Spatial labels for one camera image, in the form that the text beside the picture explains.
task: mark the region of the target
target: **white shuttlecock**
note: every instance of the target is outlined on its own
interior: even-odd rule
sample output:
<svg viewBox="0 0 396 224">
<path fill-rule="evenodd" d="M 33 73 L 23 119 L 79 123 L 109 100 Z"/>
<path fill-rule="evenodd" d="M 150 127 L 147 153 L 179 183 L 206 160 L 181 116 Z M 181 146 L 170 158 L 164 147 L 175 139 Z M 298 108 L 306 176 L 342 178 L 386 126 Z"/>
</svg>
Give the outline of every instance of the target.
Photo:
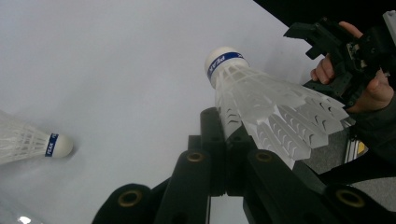
<svg viewBox="0 0 396 224">
<path fill-rule="evenodd" d="M 0 111 L 0 164 L 43 156 L 67 156 L 73 142 L 66 136 L 44 133 Z"/>
<path fill-rule="evenodd" d="M 263 72 L 251 69 L 235 49 L 223 47 L 205 61 L 216 90 L 226 139 L 242 124 L 260 149 L 275 152 L 291 169 L 308 159 L 311 148 L 328 145 L 348 117 L 343 104 Z"/>
</svg>

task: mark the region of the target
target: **blue band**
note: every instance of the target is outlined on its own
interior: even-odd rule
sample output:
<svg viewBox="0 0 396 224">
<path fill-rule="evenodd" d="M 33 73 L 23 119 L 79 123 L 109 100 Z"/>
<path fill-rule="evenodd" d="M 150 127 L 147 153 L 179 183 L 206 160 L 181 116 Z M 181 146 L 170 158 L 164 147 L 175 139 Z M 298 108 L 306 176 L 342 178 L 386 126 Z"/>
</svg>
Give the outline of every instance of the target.
<svg viewBox="0 0 396 224">
<path fill-rule="evenodd" d="M 207 69 L 207 77 L 209 78 L 209 80 L 212 79 L 213 72 L 221 63 L 224 63 L 225 61 L 233 58 L 244 59 L 244 57 L 242 57 L 242 55 L 238 52 L 228 52 L 220 55 L 217 59 L 213 60 L 213 63 L 210 64 L 209 68 Z"/>
<path fill-rule="evenodd" d="M 56 140 L 58 140 L 59 134 L 52 133 L 49 138 L 49 144 L 47 145 L 46 157 L 52 157 L 53 149 L 55 148 Z"/>
</svg>

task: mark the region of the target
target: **human hand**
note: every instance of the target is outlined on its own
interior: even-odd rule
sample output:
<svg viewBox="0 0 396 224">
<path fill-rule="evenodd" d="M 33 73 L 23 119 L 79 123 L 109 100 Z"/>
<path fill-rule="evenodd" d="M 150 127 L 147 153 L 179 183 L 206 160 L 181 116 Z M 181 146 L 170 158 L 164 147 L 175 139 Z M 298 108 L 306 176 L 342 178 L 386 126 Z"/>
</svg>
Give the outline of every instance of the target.
<svg viewBox="0 0 396 224">
<path fill-rule="evenodd" d="M 351 34 L 360 38 L 363 33 L 358 30 L 354 25 L 341 21 L 340 26 L 349 31 Z M 327 54 L 322 59 L 317 68 L 311 71 L 311 77 L 314 81 L 320 81 L 322 84 L 329 84 L 335 73 L 332 69 L 331 55 Z M 346 110 L 348 113 L 362 113 L 371 112 L 386 107 L 390 100 L 393 98 L 393 88 L 388 83 L 388 78 L 385 77 L 382 70 L 378 70 L 366 89 L 361 94 L 361 97 L 356 101 L 352 107 Z"/>
</svg>

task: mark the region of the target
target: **sleeve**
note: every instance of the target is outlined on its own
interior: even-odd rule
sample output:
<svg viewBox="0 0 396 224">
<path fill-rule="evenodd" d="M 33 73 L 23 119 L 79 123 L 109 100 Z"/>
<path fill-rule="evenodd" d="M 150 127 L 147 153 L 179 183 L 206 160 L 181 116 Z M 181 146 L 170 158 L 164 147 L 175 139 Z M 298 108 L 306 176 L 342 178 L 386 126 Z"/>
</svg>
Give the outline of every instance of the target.
<svg viewBox="0 0 396 224">
<path fill-rule="evenodd" d="M 356 124 L 352 132 L 368 147 L 377 147 L 396 139 L 396 94 L 389 105 L 370 113 L 350 114 Z"/>
</svg>

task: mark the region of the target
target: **person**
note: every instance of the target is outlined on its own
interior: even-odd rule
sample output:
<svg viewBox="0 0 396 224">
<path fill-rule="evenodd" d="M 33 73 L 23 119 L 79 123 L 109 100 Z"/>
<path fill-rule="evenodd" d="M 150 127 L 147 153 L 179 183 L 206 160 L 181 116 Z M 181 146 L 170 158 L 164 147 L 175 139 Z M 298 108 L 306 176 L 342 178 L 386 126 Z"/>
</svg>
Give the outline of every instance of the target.
<svg viewBox="0 0 396 224">
<path fill-rule="evenodd" d="M 357 38 L 363 33 L 354 25 L 341 21 L 340 26 Z M 331 83 L 332 55 L 326 55 L 311 71 L 314 81 Z M 363 180 L 396 176 L 396 99 L 388 78 L 378 70 L 356 104 L 346 112 L 356 120 L 353 132 L 368 148 L 356 160 L 318 175 L 325 184 L 352 184 Z"/>
</svg>

